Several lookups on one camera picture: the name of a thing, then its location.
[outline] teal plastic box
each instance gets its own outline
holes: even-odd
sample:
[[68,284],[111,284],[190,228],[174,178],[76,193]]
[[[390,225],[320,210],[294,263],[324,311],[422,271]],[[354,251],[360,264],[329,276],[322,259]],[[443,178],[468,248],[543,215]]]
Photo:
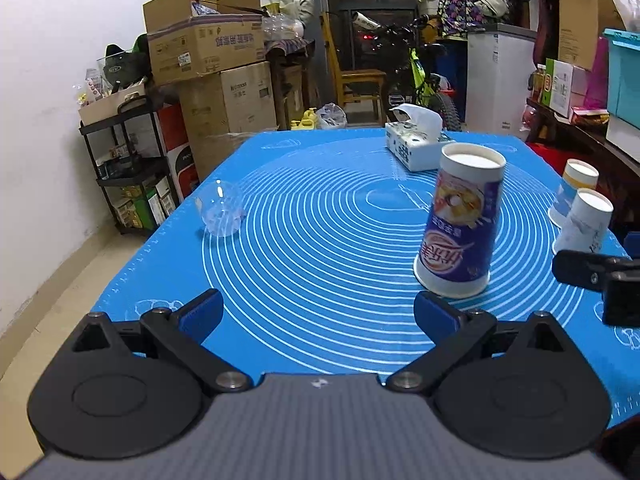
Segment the teal plastic box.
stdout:
[[609,113],[640,128],[640,34],[606,28],[609,40]]

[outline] white wall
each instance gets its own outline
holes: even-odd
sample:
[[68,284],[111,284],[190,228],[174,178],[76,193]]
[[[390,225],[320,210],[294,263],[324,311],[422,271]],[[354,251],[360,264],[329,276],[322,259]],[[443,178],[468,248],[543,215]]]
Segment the white wall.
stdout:
[[0,0],[0,334],[109,215],[72,86],[132,47],[147,1]]

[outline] pink bag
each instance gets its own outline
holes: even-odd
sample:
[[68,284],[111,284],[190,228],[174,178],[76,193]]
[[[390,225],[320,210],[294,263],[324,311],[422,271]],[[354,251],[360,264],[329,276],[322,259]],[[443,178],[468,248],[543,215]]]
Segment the pink bag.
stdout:
[[584,95],[584,108],[607,108],[609,93],[609,40],[598,38],[593,69]]

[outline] black metal rack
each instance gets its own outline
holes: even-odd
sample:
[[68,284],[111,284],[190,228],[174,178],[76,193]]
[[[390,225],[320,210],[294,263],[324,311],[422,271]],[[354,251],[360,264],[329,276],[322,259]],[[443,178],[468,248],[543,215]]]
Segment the black metal rack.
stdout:
[[[111,211],[111,216],[113,217],[113,221],[115,222],[116,228],[121,234],[142,234],[146,236],[151,236],[153,232],[158,228],[158,223],[156,222],[156,218],[151,211],[151,206],[149,205],[148,200],[146,199],[146,192],[143,182],[148,178],[156,175],[162,174],[167,177],[169,183],[169,189],[171,190],[171,196],[174,199],[174,203],[176,206],[179,204],[178,194],[176,193],[174,181],[171,178],[171,172],[169,170],[169,164],[164,157],[164,151],[162,149],[162,142],[160,141],[160,133],[158,132],[158,125],[156,124],[156,118],[154,117],[155,109],[152,105],[151,99],[147,96],[139,96],[136,97],[126,103],[121,104],[118,107],[117,115],[113,117],[98,121],[97,123],[88,124],[84,126],[82,121],[80,123],[80,133],[84,138],[84,142],[86,144],[87,151],[89,152],[89,158],[91,158],[91,164],[94,166],[95,171],[95,180],[100,186],[102,190],[102,194],[104,195],[104,199],[109,206],[109,211]],[[114,144],[117,146],[118,136],[116,135],[116,125],[120,126],[120,130],[122,131],[122,137],[124,139],[125,144],[127,145],[127,149],[129,153],[132,155],[134,153],[134,147],[130,140],[129,134],[127,133],[127,128],[125,126],[125,122],[133,119],[135,117],[140,117],[143,115],[149,115],[151,119],[151,125],[153,126],[154,135],[156,137],[156,145],[158,146],[158,152],[160,156],[149,157],[149,158],[134,158],[132,156],[132,168],[129,171],[129,174],[126,176],[120,176],[117,178],[101,178],[100,173],[98,172],[98,165],[95,160],[94,152],[91,148],[91,143],[89,142],[89,135],[95,132],[99,132],[105,129],[111,130],[111,138],[113,139]],[[118,214],[111,203],[109,195],[107,193],[106,188],[108,187],[125,187],[125,186],[138,186],[140,188],[140,192],[142,194],[143,203],[147,209],[147,213],[149,218],[154,224],[153,229],[147,228],[136,228],[125,226],[120,222]]]

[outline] wooden chair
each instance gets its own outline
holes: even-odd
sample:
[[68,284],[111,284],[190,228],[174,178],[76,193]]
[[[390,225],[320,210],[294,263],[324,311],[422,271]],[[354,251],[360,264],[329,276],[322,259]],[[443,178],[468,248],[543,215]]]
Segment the wooden chair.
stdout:
[[[329,60],[329,70],[334,82],[334,89],[338,106],[344,108],[346,103],[358,101],[373,101],[374,113],[376,120],[381,126],[385,124],[385,105],[383,99],[383,87],[385,84],[386,74],[375,68],[366,70],[341,70],[338,62],[338,55],[335,51],[334,38],[331,34],[331,22],[329,13],[323,12],[320,15],[320,23],[322,25],[322,37],[324,38],[324,47]],[[373,83],[378,88],[377,93],[373,95],[355,94],[350,87],[352,83]]]

